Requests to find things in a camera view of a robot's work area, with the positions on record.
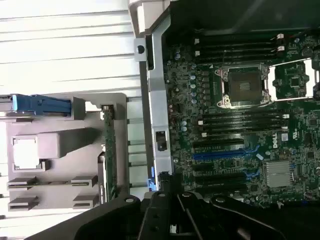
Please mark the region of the metal socket cover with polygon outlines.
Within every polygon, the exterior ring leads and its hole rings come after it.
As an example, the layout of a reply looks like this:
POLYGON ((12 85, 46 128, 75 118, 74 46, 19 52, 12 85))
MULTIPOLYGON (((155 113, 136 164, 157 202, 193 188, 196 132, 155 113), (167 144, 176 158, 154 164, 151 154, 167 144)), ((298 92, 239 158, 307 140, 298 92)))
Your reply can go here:
POLYGON ((310 58, 274 67, 272 86, 278 101, 311 98, 315 84, 315 70, 310 58))

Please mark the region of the CPU chip with metal lid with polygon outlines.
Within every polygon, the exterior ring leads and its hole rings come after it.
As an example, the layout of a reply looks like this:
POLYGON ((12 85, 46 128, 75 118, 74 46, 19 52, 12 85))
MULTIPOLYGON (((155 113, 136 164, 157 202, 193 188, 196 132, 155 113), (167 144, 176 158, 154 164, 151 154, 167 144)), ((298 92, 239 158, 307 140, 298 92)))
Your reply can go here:
POLYGON ((13 161, 16 170, 37 168, 40 161, 35 137, 13 139, 13 161))

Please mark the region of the CPU socket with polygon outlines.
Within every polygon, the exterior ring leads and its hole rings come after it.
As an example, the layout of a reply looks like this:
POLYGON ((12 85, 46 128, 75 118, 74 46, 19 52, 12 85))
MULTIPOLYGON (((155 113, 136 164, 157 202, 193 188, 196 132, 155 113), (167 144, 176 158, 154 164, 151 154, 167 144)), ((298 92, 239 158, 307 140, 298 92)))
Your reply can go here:
POLYGON ((269 67, 262 63, 223 65, 215 69, 220 90, 216 105, 222 109, 242 109, 269 104, 269 73, 269 67))

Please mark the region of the long black expansion slot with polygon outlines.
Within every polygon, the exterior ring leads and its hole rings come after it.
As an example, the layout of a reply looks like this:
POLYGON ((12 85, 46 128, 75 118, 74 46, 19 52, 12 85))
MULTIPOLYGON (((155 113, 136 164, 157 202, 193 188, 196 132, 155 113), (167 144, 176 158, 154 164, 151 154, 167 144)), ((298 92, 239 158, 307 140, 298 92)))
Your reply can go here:
POLYGON ((211 185, 211 186, 202 186, 196 187, 195 190, 197 192, 229 192, 229 191, 241 191, 246 190, 246 184, 225 184, 225 185, 211 185))
POLYGON ((241 138, 234 139, 218 139, 218 140, 207 140, 198 141, 192 144, 193 148, 205 148, 214 146, 231 146, 231 145, 243 145, 245 141, 241 138))
POLYGON ((233 174, 219 174, 219 175, 198 175, 194 177, 196 181, 218 181, 218 180, 234 180, 234 179, 245 179, 244 173, 233 173, 233 174))

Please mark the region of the silver chipset heatsink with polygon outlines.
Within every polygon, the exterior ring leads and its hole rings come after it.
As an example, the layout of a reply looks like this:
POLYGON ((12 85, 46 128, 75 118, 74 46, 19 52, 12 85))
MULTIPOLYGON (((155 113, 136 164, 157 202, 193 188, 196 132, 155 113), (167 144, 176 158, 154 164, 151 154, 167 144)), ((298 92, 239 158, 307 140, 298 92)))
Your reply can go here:
POLYGON ((266 185, 269 188, 288 187, 293 182, 289 161, 267 161, 265 164, 266 185))

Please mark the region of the grey parts rack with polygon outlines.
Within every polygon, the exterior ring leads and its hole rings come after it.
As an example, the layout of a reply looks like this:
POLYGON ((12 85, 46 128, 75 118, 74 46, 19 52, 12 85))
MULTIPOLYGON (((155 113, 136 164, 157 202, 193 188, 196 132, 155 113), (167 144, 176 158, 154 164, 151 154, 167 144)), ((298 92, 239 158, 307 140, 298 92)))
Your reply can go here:
POLYGON ((122 93, 45 95, 71 100, 71 115, 0 112, 5 123, 10 211, 91 209, 100 205, 98 156, 102 152, 102 106, 113 105, 117 195, 129 193, 127 98, 122 93), (39 165, 15 169, 13 140, 35 138, 39 165))

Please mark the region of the open black PC case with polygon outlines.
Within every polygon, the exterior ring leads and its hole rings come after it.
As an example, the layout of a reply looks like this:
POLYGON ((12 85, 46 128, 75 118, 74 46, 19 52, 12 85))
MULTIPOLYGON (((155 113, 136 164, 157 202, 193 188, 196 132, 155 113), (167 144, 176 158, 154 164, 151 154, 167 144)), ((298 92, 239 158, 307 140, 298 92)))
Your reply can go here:
MULTIPOLYGON (((165 184, 172 181, 179 191, 195 192, 182 188, 173 169, 164 79, 163 48, 167 38, 196 33, 223 36, 320 28, 320 0, 133 0, 129 4, 129 14, 136 36, 135 58, 140 66, 150 175, 157 190, 164 189, 165 184)), ((320 203, 269 207, 311 205, 320 203)))

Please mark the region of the silver hard disk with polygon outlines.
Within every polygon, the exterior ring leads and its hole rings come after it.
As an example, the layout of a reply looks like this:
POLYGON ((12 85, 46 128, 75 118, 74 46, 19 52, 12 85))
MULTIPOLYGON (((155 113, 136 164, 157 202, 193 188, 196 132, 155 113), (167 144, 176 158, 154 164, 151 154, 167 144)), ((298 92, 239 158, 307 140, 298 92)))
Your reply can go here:
POLYGON ((12 112, 12 111, 13 111, 13 96, 0 95, 0 112, 12 112))

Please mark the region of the black RAM slot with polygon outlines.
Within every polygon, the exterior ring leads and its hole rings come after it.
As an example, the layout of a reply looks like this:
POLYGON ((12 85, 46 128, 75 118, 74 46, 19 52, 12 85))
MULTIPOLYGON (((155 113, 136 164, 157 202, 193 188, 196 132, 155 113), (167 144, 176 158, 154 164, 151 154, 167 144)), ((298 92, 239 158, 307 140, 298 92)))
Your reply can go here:
POLYGON ((254 119, 254 120, 236 120, 236 121, 204 121, 199 120, 197 122, 198 126, 206 125, 237 125, 237 124, 284 124, 288 123, 288 119, 254 119))
POLYGON ((244 56, 244 57, 218 57, 218 58, 196 58, 195 62, 199 64, 223 64, 223 63, 244 63, 244 62, 263 62, 263 61, 276 61, 281 59, 277 56, 244 56))
POLYGON ((258 135, 258 134, 269 134, 272 131, 252 131, 252 132, 241 132, 241 133, 208 133, 202 132, 200 136, 202 138, 210 138, 210 137, 243 137, 243 136, 251 136, 251 135, 258 135))
POLYGON ((195 50, 233 50, 233 49, 277 49, 277 44, 222 44, 222 45, 195 45, 195 50))
POLYGON ((279 52, 275 49, 245 49, 245 50, 217 50, 204 51, 196 50, 195 57, 202 58, 238 58, 241 56, 276 56, 279 52))
POLYGON ((227 126, 227 127, 202 127, 199 128, 200 131, 203 132, 223 132, 223 131, 251 131, 251 130, 286 130, 288 129, 288 125, 271 125, 271 126, 227 126))
POLYGON ((260 117, 287 117, 289 113, 283 112, 249 112, 249 113, 233 113, 233 114, 209 114, 203 115, 201 119, 222 119, 222 118, 260 118, 260 117))
POLYGON ((254 43, 277 43, 282 38, 195 38, 193 44, 254 44, 254 43))

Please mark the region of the green Dell motherboard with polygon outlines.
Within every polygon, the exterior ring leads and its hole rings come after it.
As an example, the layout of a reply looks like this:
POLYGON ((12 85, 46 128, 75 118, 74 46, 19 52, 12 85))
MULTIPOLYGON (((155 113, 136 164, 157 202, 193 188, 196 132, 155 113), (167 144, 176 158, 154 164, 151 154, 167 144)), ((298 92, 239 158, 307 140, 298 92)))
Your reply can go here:
POLYGON ((227 195, 246 204, 267 208, 288 204, 320 204, 320 80, 316 80, 313 96, 288 100, 276 100, 273 80, 277 65, 311 59, 315 73, 320 72, 320 28, 298 31, 271 31, 247 34, 209 36, 203 33, 169 37, 163 46, 163 74, 166 84, 168 106, 168 128, 170 155, 173 170, 178 174, 182 188, 195 191, 203 198, 227 195), (255 48, 276 50, 278 60, 197 63, 194 40, 198 38, 218 39, 283 39, 277 43, 227 43, 197 45, 246 45, 275 44, 277 48, 255 48), (271 102, 261 107, 224 109, 217 106, 220 99, 219 78, 214 71, 222 66, 264 64, 269 67, 268 89, 271 102), (242 117, 201 119, 203 115, 241 113, 288 113, 284 117, 242 117), (198 121, 225 122, 264 119, 288 119, 287 123, 198 125, 198 121), (288 129, 201 131, 199 128, 242 127, 242 126, 288 126, 288 129), (264 132, 247 136, 206 137, 201 133, 230 134, 264 132), (194 142, 243 139, 244 144, 193 148, 194 142), (224 151, 242 151, 244 156, 193 160, 193 154, 224 151), (288 161, 292 171, 292 184, 287 187, 267 186, 266 162, 288 161), (243 179, 196 181, 195 176, 210 176, 244 173, 243 179), (246 190, 204 192, 198 187, 246 184, 246 190))

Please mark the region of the blue expansion slot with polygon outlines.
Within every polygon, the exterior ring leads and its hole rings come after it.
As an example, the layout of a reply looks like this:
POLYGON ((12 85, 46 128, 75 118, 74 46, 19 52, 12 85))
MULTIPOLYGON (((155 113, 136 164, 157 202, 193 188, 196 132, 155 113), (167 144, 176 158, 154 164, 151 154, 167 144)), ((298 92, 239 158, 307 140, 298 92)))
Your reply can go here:
POLYGON ((195 161, 222 159, 232 157, 243 157, 246 153, 244 151, 217 151, 217 152, 205 152, 194 153, 192 159, 195 161))

